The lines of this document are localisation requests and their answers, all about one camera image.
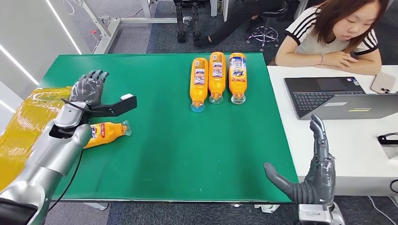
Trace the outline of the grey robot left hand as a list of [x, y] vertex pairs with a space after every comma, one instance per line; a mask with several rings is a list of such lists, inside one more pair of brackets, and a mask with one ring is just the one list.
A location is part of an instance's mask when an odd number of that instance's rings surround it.
[[86, 102], [90, 106], [101, 105], [104, 83], [109, 73], [103, 70], [82, 75], [72, 86], [69, 102]]

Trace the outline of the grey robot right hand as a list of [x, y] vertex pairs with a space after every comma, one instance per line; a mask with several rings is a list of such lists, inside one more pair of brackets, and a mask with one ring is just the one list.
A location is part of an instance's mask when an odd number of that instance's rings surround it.
[[324, 123], [314, 113], [311, 115], [310, 129], [314, 134], [314, 155], [304, 181], [293, 183], [287, 180], [268, 162], [263, 164], [265, 174], [269, 181], [294, 203], [330, 206], [335, 195], [335, 158], [329, 152]]

